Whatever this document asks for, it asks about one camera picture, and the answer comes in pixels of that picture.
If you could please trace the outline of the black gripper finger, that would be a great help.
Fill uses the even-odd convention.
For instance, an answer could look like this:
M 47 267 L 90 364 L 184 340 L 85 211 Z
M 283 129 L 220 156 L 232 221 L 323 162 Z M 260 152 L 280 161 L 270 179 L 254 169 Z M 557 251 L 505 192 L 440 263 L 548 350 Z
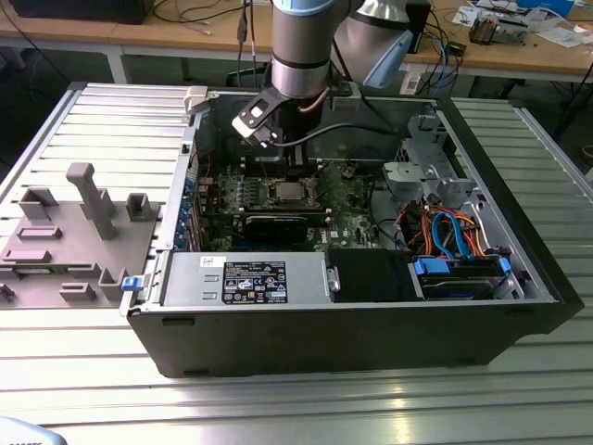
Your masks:
M 285 150 L 286 179 L 296 180 L 307 175 L 307 144 L 290 146 Z

